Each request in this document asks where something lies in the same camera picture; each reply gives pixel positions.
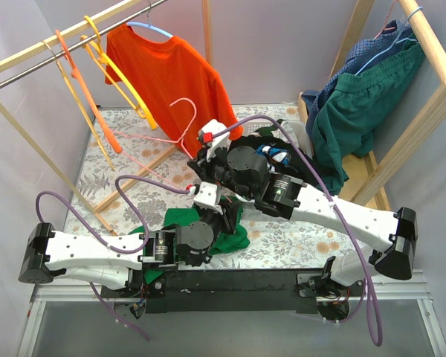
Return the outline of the green and white t shirt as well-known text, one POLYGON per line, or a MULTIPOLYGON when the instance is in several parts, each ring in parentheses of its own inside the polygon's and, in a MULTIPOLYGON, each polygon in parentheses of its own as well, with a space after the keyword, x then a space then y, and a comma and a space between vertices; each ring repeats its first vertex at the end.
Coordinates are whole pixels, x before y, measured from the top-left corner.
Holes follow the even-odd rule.
MULTIPOLYGON (((298 144, 298 147, 309 157, 312 158, 314 150, 311 144, 311 140, 306 132, 306 125, 302 121, 297 120, 277 120, 278 124, 283 128, 283 130, 290 136, 291 140, 298 144)), ((289 143, 289 140, 282 133, 279 128, 278 139, 289 143)))

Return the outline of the black t shirt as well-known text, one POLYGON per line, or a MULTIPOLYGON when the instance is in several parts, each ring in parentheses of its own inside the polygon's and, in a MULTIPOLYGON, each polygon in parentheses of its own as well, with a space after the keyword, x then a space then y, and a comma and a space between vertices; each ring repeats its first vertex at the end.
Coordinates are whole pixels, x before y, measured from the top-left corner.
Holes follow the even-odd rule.
POLYGON ((314 175, 304 160, 298 156, 295 148, 279 138, 254 135, 242 136, 230 144, 230 150, 237 147, 251 147, 258 155, 265 157, 271 172, 293 176, 311 183, 313 186, 317 183, 314 175))

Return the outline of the dark yellow plastic hanger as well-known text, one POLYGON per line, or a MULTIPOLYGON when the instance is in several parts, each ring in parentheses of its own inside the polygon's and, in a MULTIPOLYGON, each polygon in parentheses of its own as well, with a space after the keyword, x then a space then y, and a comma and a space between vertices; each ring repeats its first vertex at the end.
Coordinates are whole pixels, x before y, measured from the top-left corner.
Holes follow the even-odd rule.
POLYGON ((132 107, 132 109, 138 114, 138 116, 141 119, 146 120, 151 129, 156 129, 158 127, 158 124, 155 121, 148 106, 145 104, 135 87, 131 84, 131 82, 127 79, 123 72, 103 50, 102 39, 97 26, 94 24, 93 20, 89 16, 84 16, 84 20, 90 25, 97 37, 96 40, 91 40, 90 42, 84 44, 84 49, 87 51, 88 55, 94 61, 96 66, 104 73, 105 78, 117 89, 123 99, 132 107), (108 67, 110 67, 113 73, 117 75, 119 81, 124 84, 124 86, 127 88, 127 91, 130 93, 131 96, 133 96, 135 100, 132 100, 127 95, 127 93, 125 93, 125 91, 122 90, 122 88, 117 84, 117 80, 115 80, 113 76, 110 75, 109 72, 107 72, 108 67))

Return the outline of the orange plastic hanger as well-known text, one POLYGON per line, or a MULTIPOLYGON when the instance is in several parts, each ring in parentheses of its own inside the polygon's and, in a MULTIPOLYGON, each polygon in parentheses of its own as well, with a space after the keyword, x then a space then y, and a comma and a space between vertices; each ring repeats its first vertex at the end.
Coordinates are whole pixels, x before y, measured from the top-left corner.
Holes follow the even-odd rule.
POLYGON ((71 66, 71 74, 72 76, 74 76, 77 80, 77 82, 80 84, 80 88, 83 91, 83 94, 85 95, 86 100, 88 101, 88 104, 92 110, 92 112, 94 113, 94 116, 97 119, 97 122, 99 123, 103 134, 106 137, 106 140, 108 141, 108 143, 111 145, 111 148, 117 153, 117 154, 121 154, 123 149, 121 147, 121 145, 118 143, 118 140, 116 139, 116 137, 114 136, 114 134, 112 133, 111 129, 109 128, 108 124, 106 123, 106 121, 103 119, 103 116, 100 114, 100 110, 97 108, 96 103, 94 102, 94 98, 91 96, 90 91, 88 90, 88 86, 86 85, 83 76, 80 73, 80 70, 78 69, 77 65, 75 64, 70 51, 68 50, 68 47, 65 43, 65 40, 63 39, 61 33, 59 30, 55 30, 55 34, 57 39, 59 40, 59 43, 62 47, 62 50, 65 53, 65 58, 67 59, 67 61, 70 63, 71 66))

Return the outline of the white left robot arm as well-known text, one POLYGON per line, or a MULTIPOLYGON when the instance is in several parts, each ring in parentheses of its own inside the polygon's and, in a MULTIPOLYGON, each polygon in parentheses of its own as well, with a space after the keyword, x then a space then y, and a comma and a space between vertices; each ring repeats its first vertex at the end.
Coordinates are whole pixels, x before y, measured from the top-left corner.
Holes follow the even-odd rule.
POLYGON ((40 222, 25 249, 19 282, 51 283, 57 278, 97 283, 133 298, 143 284, 180 264, 199 267, 217 254, 250 245, 242 227, 242 208, 233 203, 222 214, 199 208, 170 208, 156 231, 134 229, 128 235, 96 237, 57 231, 40 222))

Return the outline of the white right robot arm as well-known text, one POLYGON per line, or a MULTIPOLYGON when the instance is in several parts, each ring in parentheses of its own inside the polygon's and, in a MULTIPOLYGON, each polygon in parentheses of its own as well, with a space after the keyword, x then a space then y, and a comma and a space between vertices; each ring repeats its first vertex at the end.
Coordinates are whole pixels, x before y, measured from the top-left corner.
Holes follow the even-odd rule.
POLYGON ((246 146, 218 148, 212 158, 201 149, 187 165, 201 179, 201 189, 215 193, 221 185, 267 216, 312 223, 363 243, 351 254, 327 259, 314 290, 335 296, 374 274, 395 280, 413 276, 418 232, 411 208, 377 210, 327 196, 300 178, 271 171, 267 159, 246 146))

